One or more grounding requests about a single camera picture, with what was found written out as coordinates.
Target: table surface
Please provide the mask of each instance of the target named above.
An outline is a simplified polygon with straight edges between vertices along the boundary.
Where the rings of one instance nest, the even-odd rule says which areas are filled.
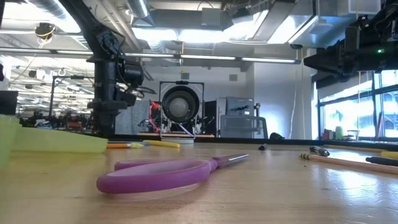
[[[303,146],[200,144],[104,154],[16,152],[0,170],[0,223],[398,223],[397,176],[303,161]],[[207,182],[107,195],[96,179],[117,161],[248,153]],[[369,152],[331,150],[363,160]]]

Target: window frame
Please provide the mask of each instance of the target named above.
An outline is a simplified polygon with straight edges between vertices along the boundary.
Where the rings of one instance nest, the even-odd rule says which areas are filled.
[[[372,80],[372,89],[370,91],[364,91],[361,92],[359,94],[359,98],[365,98],[365,97],[372,97],[372,101],[373,101],[373,123],[374,123],[374,132],[377,133],[376,129],[377,129],[377,111],[382,111],[384,112],[384,108],[382,106],[383,103],[383,99],[377,100],[376,97],[379,95],[382,97],[383,94],[385,93],[390,93],[393,91],[398,91],[398,84],[396,85],[391,85],[391,86],[387,86],[387,87],[379,87],[376,88],[375,86],[375,75],[378,76],[379,78],[379,85],[381,85],[382,83],[382,77],[381,77],[381,72],[379,73],[372,73],[371,74],[371,80]],[[340,102],[344,102],[344,101],[348,101],[348,100],[357,100],[358,99],[358,94],[354,94],[351,96],[345,96],[345,97],[341,97],[341,98],[337,98],[335,100],[330,100],[330,101],[324,101],[321,102],[319,97],[318,97],[318,104],[317,104],[317,108],[318,108],[318,137],[319,140],[322,140],[322,130],[324,127],[324,108],[326,105],[331,105],[331,104],[335,104],[335,103],[340,103]],[[385,137],[385,130],[384,130],[384,124],[382,124],[382,133],[381,136],[379,137],[379,141],[398,141],[398,137]],[[359,140],[365,140],[365,141],[374,141],[376,139],[376,136],[373,137],[359,137]]]

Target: pipe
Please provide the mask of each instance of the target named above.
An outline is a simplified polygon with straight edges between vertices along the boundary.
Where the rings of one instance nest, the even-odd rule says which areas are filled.
[[[105,1],[105,0],[101,0],[104,5],[106,6],[107,9],[109,9],[109,11],[111,13],[113,13],[113,15],[116,17],[116,19],[120,22],[120,25],[122,26],[122,28],[124,29],[124,31],[126,31],[127,36],[134,42],[137,50],[141,50],[139,41],[137,39],[137,37],[134,35],[134,33],[132,32],[131,27],[126,25],[126,22],[124,21],[124,19],[122,18],[122,16],[120,16],[119,11],[115,8],[115,6],[113,4],[111,4],[109,1]]]
[[[29,0],[37,8],[51,13],[58,21],[57,26],[65,32],[81,32],[79,25],[58,0]]]
[[[127,6],[134,18],[142,19],[149,25],[154,25],[154,21],[150,16],[150,8],[147,0],[127,0]]]
[[[126,37],[126,43],[130,48],[133,50],[137,49],[136,45],[134,44],[133,40],[129,38],[129,36],[126,34],[126,32],[120,27],[120,25],[114,20],[114,17],[111,15],[111,13],[108,11],[108,9],[105,7],[103,0],[98,1],[98,6],[102,8],[102,10],[105,12],[105,16],[111,21],[112,25],[116,28],[116,30],[123,34]]]

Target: white wall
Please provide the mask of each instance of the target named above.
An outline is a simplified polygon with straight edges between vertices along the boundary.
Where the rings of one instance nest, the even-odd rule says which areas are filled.
[[[154,81],[145,80],[142,86],[152,88],[156,92],[159,92],[160,81],[179,81],[181,80],[180,67],[147,67],[146,70],[155,79]],[[204,82],[205,83],[205,101],[216,100],[219,97],[226,96],[240,96],[247,97],[246,92],[246,73],[241,72],[239,68],[203,68],[203,67],[183,67],[183,72],[190,74],[190,82]],[[231,82],[229,80],[229,74],[237,74],[238,80]],[[161,97],[169,89],[172,88],[173,84],[169,85],[164,91],[162,91]],[[201,85],[197,85],[200,89],[198,90],[193,85],[190,88],[196,91],[198,96],[201,98]],[[146,95],[145,100],[158,101],[159,95]]]
[[[267,120],[269,134],[276,132],[288,138],[297,86],[291,138],[312,139],[313,74],[315,70],[304,67],[302,77],[301,65],[254,64],[254,102],[261,104],[260,115]]]

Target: ceiling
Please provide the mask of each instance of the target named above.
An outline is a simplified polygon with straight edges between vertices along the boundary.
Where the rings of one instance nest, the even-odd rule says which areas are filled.
[[[202,15],[205,11],[208,11],[210,13],[208,15],[211,17],[214,16],[214,11],[218,10],[222,15],[226,14],[229,19],[231,19],[231,16],[237,16],[238,9],[247,8],[247,12],[249,13],[249,15],[238,13],[239,16],[233,19],[233,23],[229,23],[225,27],[219,26],[220,29],[217,30],[217,28],[215,31],[222,34],[223,38],[226,37],[226,39],[222,39],[221,41],[212,42],[215,37],[210,37],[210,34],[207,33],[200,36],[202,40],[209,39],[204,43],[184,41],[182,45],[176,44],[172,38],[169,40],[162,39],[165,38],[165,35],[162,34],[156,42],[162,44],[164,52],[176,54],[184,52],[185,54],[192,55],[296,59],[296,50],[291,49],[287,43],[290,40],[292,40],[291,44],[303,44],[305,47],[326,47],[342,38],[341,35],[344,32],[344,27],[353,20],[355,14],[352,11],[342,13],[344,11],[342,9],[348,8],[350,2],[350,0],[346,1],[348,2],[346,7],[345,5],[344,7],[337,5],[337,1],[329,0],[320,0],[320,7],[317,7],[317,0],[212,0],[207,2],[148,0],[148,5],[151,8],[150,13],[154,15],[154,19],[156,19],[156,13],[159,15],[169,14],[167,19],[160,17],[160,20],[170,22],[168,26],[172,27],[166,27],[169,30],[183,23],[186,26],[190,26],[189,22],[194,21],[195,15],[202,18],[201,26],[203,26],[203,30],[212,29],[214,31],[214,27],[208,26],[214,20],[208,22],[206,26],[203,25],[204,18]],[[153,48],[154,43],[152,40],[139,39],[140,34],[134,32],[134,29],[142,27],[137,25],[139,24],[139,19],[132,19],[126,0],[84,0],[84,2],[90,7],[93,15],[103,24],[114,30],[121,30],[123,33],[128,34],[126,37],[129,40],[123,47],[124,52],[156,52]],[[365,6],[374,7],[371,4],[374,0],[363,0],[363,2]],[[375,12],[381,6],[380,1],[376,2],[378,7],[373,9]],[[179,16],[179,13],[187,11],[191,12],[191,18],[182,18]],[[82,35],[71,33],[70,29],[73,31],[73,28],[65,26],[53,14],[43,11],[33,4],[16,4],[10,2],[6,3],[6,10],[0,30],[0,47],[39,48],[43,40],[37,38],[34,29],[40,22],[49,22],[57,26],[55,35],[50,39],[50,42],[42,46],[43,49],[90,51]],[[123,26],[128,27],[128,31],[125,31]],[[149,29],[151,28],[166,29],[165,27],[157,26],[150,27]],[[177,35],[177,38],[181,38],[182,31],[176,29],[174,34]],[[11,89],[21,92],[20,102],[22,104],[30,105],[31,107],[40,105],[43,110],[47,110],[49,107],[49,93],[51,91],[51,76],[63,75],[64,72],[64,75],[83,75],[86,79],[59,79],[56,81],[58,83],[58,86],[55,88],[56,94],[54,99],[54,102],[56,102],[54,108],[56,110],[70,108],[72,110],[85,111],[86,103],[93,97],[93,88],[90,87],[92,80],[88,78],[93,78],[94,66],[92,63],[86,62],[87,56],[34,55],[27,52],[3,52],[2,56],[12,64]],[[142,61],[146,66],[180,66],[180,61],[175,59],[143,58]],[[220,60],[186,59],[183,61],[183,66],[237,67],[241,68],[244,72],[249,67],[249,64],[249,62]],[[43,76],[42,79],[28,76],[30,70],[37,69],[44,71],[46,76]],[[79,84],[81,87],[71,89],[72,84]],[[32,85],[32,88],[30,89],[30,86],[28,86],[29,89],[27,89],[26,85]]]

